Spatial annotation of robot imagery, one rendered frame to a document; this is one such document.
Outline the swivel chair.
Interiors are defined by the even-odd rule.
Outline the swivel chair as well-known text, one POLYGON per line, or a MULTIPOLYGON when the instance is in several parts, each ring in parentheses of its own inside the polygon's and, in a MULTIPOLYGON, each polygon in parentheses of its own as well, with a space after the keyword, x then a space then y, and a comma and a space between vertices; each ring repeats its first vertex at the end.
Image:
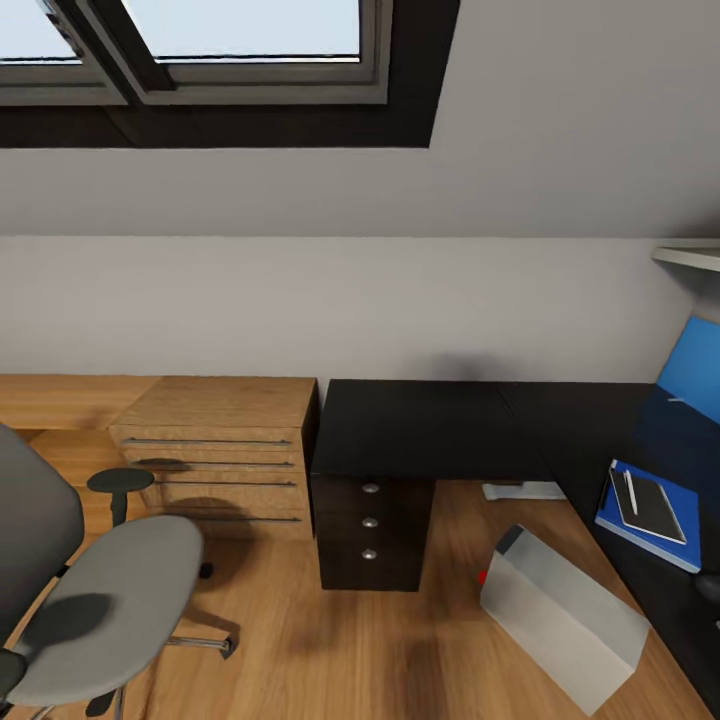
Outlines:
POLYGON ((126 684, 165 645, 235 652, 231 639, 175 637, 202 563, 199 526, 180 515, 126 520, 127 493, 154 483, 153 472, 113 468, 87 480, 112 493, 113 528, 72 564, 85 534, 78 491, 19 434, 0 421, 0 720, 15 707, 51 709, 89 701, 104 715, 116 695, 123 720, 126 684), (53 577, 59 582, 12 649, 4 646, 53 577))

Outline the notebook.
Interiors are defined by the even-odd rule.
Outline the notebook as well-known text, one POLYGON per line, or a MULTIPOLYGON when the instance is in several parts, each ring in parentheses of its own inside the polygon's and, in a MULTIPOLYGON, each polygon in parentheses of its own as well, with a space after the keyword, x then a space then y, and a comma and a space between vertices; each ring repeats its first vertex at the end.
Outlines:
POLYGON ((635 476, 628 480, 624 473, 609 471, 625 526, 686 544, 661 484, 635 476))

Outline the folder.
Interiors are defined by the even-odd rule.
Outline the folder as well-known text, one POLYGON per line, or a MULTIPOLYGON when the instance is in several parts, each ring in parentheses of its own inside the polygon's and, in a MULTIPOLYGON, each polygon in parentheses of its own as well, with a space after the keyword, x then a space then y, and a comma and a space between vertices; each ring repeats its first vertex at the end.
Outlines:
POLYGON ((686 544, 678 544, 625 526, 620 514, 610 471, 607 474, 594 522, 697 576, 697 573, 701 570, 698 493, 649 472, 644 472, 639 468, 629 466, 624 462, 619 462, 619 460, 612 461, 610 470, 624 473, 629 478, 635 476, 661 484, 666 496, 668 496, 672 512, 684 534, 686 544))

